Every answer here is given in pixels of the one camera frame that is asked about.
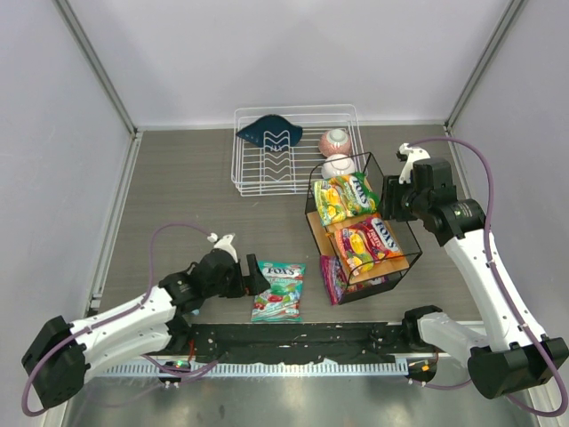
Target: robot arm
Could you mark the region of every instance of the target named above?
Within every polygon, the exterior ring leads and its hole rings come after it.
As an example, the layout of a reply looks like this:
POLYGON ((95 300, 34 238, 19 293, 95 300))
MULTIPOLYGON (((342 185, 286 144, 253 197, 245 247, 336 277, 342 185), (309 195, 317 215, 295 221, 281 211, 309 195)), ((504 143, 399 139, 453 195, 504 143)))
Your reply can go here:
MULTIPOLYGON (((384 178, 382 217, 423 221, 464 277, 486 330, 486 335, 477 334, 430 306, 405 313, 408 339, 418 346, 435 345, 458 359, 489 399, 545 383, 551 372, 516 322, 487 264, 484 211, 475 200, 458 200, 446 160, 430 158, 425 149, 407 144, 399 148, 397 156, 406 163, 400 175, 384 178)), ((555 365, 561 366, 569 355, 565 342, 562 338, 549 339, 529 312, 501 262, 492 233, 490 246, 492 262, 516 308, 524 313, 525 326, 541 338, 555 365)))
POLYGON ((184 271, 166 276, 142 295, 112 310, 72 323, 53 318, 32 342, 22 358, 31 374, 42 364, 33 386, 45 409, 56 407, 77 394, 93 377, 126 360, 161 350, 180 352, 188 344, 187 317, 212 296, 237 298, 270 287, 254 254, 247 255, 250 275, 243 276, 232 246, 234 235, 217 240, 213 250, 184 271), (123 315, 133 307, 137 310, 123 315), (90 332, 42 362, 60 342, 88 327, 90 332))

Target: black wire basket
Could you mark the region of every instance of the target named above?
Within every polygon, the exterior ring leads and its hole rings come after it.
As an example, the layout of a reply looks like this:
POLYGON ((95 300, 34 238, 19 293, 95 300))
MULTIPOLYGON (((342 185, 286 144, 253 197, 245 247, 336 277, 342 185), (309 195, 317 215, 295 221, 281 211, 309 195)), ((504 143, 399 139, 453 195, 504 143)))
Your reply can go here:
MULTIPOLYGON (((366 152, 349 157, 352 158, 357 171, 364 173, 365 185, 368 189, 371 189, 375 194, 381 196, 383 173, 373 154, 366 152)), ((335 256, 341 264, 346 278, 346 284, 342 286, 338 304, 352 302, 371 295, 390 291, 397 286, 422 255, 419 242, 417 242, 417 238, 408 222, 382 220, 390 236, 396 240, 399 248, 398 253, 400 255, 390 256, 380 261, 364 262, 355 268, 350 268, 346 260, 341 256, 341 251, 336 244, 334 237, 335 231, 354 225, 364 221, 370 216, 378 214, 361 215, 328 226, 322 225, 313 188, 315 181, 323 180, 321 168, 324 163, 328 162, 329 161, 324 161, 320 165, 317 165, 310 173, 305 215, 320 254, 335 256)))

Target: white wire dish rack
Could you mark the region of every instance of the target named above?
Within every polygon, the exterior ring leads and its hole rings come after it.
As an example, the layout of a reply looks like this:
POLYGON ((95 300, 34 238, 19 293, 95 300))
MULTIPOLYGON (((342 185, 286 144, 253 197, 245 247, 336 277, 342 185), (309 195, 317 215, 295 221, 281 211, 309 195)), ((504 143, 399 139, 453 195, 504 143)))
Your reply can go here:
MULTIPOLYGON (((235 112, 235 133, 267 114, 278 114, 293 125, 302 126, 302 138, 295 147, 291 147, 287 131, 279 135, 265 133, 265 145, 280 142, 282 146, 279 151, 273 151, 260 149, 234 136, 231 180, 241 196, 306 194, 310 172, 325 161, 318 149, 318 142, 322 134, 331 129, 342 129, 349 134, 352 154, 364 152, 356 108, 353 105, 238 109, 235 112)), ((356 169, 362 171, 364 165, 359 163, 361 161, 357 160, 356 169)))

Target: floor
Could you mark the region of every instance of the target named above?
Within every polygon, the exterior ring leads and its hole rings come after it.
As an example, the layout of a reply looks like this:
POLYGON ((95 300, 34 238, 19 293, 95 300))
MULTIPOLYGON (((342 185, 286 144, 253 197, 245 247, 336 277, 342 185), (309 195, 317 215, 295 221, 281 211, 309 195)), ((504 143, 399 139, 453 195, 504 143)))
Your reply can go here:
MULTIPOLYGON (((463 382, 452 359, 436 383, 463 382)), ((156 378, 97 378, 68 407, 63 427, 537 427, 505 398, 486 400, 470 385, 437 391, 396 377, 227 378, 160 388, 156 378), (112 404, 114 408, 105 407, 112 404)), ((526 400, 527 393, 519 393, 526 400)))
MULTIPOLYGON (((406 141, 443 135, 440 125, 363 126, 365 150, 385 174, 399 173, 395 152, 406 141)), ((306 322, 399 321, 406 310, 435 304, 457 320, 480 315, 461 274, 436 240, 418 222, 413 231, 423 256, 392 291, 331 307, 320 277, 318 252, 304 217, 305 197, 241 197, 231 182, 232 130, 144 133, 124 208, 101 309, 144 292, 148 283, 148 242, 167 222, 196 222, 217 234, 236 233, 236 248, 260 260, 305 262, 301 298, 306 322)), ((426 144, 432 157, 452 161, 445 142, 426 144)), ((167 230, 156 242, 155 279, 186 268, 211 250, 192 230, 167 230)), ((198 323, 246 323, 250 298, 206 302, 198 323)))

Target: candy bag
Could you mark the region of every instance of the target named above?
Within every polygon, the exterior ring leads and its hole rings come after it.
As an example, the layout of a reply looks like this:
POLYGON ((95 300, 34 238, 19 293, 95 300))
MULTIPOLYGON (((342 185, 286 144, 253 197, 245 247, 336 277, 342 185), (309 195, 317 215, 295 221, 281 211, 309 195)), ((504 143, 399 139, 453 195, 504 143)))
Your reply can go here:
POLYGON ((355 172, 316 181, 314 200, 323 226, 362 214, 373 214, 379 198, 365 185, 365 175, 355 172))
POLYGON ((334 237, 353 276, 371 270, 378 261, 402 255, 387 226, 377 216, 336 230, 334 237))
POLYGON ((346 275, 344 274, 344 270, 341 267, 340 260, 337 256, 321 255, 320 270, 322 271, 325 287, 328 291, 328 295, 330 296, 330 302, 332 305, 339 304, 345 293, 359 291, 365 287, 377 285, 386 281, 385 277, 381 277, 348 286, 346 275))
POLYGON ((252 322, 301 322, 299 305, 306 264, 259 261, 270 289, 255 296, 252 322))

